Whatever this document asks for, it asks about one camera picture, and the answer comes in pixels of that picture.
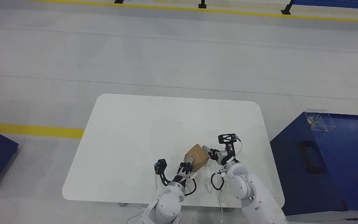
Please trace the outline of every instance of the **white floor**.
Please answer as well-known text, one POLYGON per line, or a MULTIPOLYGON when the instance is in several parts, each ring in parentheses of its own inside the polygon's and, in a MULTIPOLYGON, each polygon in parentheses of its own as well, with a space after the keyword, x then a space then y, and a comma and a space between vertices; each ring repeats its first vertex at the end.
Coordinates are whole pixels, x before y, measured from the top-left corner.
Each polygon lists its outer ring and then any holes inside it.
MULTIPOLYGON (((103 93, 255 101, 271 139, 308 108, 358 114, 357 23, 0 6, 0 123, 85 128, 103 93)), ((125 223, 142 209, 63 199, 79 140, 9 137, 21 150, 2 174, 1 223, 125 223)), ((220 222, 216 208, 183 210, 183 223, 220 222)), ((247 222, 225 209, 224 223, 247 222)))

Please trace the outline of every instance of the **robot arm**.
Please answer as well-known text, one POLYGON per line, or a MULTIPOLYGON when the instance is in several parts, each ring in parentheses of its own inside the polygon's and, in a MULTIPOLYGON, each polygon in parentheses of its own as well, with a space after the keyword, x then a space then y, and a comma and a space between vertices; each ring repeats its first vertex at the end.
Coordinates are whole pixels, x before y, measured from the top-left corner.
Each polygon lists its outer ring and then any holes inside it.
POLYGON ((266 188, 261 178, 248 172, 235 158, 234 142, 240 139, 235 134, 219 136, 219 143, 226 145, 225 151, 203 146, 211 159, 223 165, 219 173, 226 173, 232 194, 242 202, 242 211, 250 224, 286 224, 286 217, 266 188))
POLYGON ((178 224, 181 218, 181 202, 184 196, 192 194, 195 189, 185 194, 186 180, 192 172, 192 163, 194 158, 191 156, 185 162, 180 163, 177 175, 172 181, 168 181, 164 171, 167 163, 164 159, 158 160, 154 164, 156 175, 159 175, 164 184, 164 194, 158 196, 151 204, 147 206, 143 214, 140 216, 136 224, 178 224))

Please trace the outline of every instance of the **cardboard box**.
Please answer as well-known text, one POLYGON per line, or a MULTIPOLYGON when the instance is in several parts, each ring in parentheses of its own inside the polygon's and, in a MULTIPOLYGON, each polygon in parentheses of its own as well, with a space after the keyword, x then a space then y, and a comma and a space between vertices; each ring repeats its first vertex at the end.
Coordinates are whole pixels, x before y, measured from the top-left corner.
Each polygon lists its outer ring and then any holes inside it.
POLYGON ((184 159, 189 158, 190 156, 194 157, 193 165, 193 172, 197 172, 200 168, 206 165, 209 160, 208 154, 199 146, 198 144, 194 145, 187 154, 185 154, 184 159))

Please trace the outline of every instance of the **yellow stripe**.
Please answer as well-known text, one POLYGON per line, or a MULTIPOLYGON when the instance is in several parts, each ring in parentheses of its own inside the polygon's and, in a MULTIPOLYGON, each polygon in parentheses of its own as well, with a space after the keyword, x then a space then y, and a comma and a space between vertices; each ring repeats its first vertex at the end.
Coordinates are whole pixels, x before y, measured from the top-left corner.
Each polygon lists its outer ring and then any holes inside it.
POLYGON ((280 13, 246 12, 246 11, 221 10, 221 9, 209 9, 209 8, 202 9, 202 8, 187 8, 187 7, 174 7, 174 6, 149 6, 149 5, 139 5, 139 4, 115 4, 115 3, 107 3, 107 2, 86 2, 86 1, 72 1, 72 0, 34 0, 34 1, 35 2, 47 2, 47 3, 85 4, 85 5, 92 5, 92 6, 110 6, 110 7, 122 7, 122 8, 145 8, 145 9, 151 9, 151 10, 178 10, 178 11, 191 11, 191 12, 226 13, 226 14, 246 15, 246 16, 299 18, 299 19, 305 19, 305 20, 358 22, 358 18, 282 15, 280 13))
POLYGON ((82 138, 83 129, 47 127, 21 124, 0 124, 2 134, 25 134, 30 136, 48 136, 59 138, 82 138))
MULTIPOLYGON (((178 3, 178 4, 195 4, 197 2, 191 1, 175 1, 175 0, 154 0, 154 2, 158 3, 178 3)), ((250 6, 244 4, 223 4, 223 3, 207 3, 208 6, 222 6, 222 7, 239 7, 239 8, 258 8, 262 10, 282 10, 282 7, 270 7, 270 6, 250 6)), ((347 15, 358 15, 358 12, 350 12, 350 11, 325 11, 325 10, 302 10, 292 8, 291 12, 318 12, 318 13, 331 13, 331 14, 347 14, 347 15)))

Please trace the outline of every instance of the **blue container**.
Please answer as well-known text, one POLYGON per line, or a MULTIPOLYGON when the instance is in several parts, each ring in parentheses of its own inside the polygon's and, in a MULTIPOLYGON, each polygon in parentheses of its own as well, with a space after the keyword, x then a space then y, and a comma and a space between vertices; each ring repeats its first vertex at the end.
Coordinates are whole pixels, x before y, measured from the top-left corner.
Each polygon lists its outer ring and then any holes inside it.
POLYGON ((334 129, 313 131, 302 113, 271 141, 288 216, 358 210, 358 116, 331 118, 334 129))
POLYGON ((14 152, 17 152, 18 143, 0 135, 0 172, 5 168, 14 152))

